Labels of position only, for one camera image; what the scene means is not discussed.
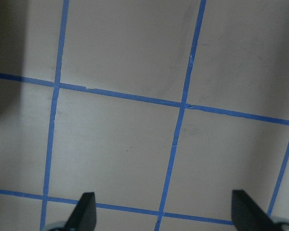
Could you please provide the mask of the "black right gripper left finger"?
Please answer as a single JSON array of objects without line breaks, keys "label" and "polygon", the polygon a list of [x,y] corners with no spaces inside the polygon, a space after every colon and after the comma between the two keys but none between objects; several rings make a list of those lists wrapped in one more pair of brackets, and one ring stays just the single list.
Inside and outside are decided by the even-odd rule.
[{"label": "black right gripper left finger", "polygon": [[65,231],[94,231],[97,223],[94,192],[82,194],[76,207],[64,225]]}]

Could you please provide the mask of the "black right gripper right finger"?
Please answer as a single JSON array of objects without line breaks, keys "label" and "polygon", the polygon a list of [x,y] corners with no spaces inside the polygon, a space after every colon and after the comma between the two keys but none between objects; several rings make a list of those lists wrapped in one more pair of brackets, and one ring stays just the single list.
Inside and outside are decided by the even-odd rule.
[{"label": "black right gripper right finger", "polygon": [[244,190],[232,190],[231,221],[237,231],[276,231],[273,221]]}]

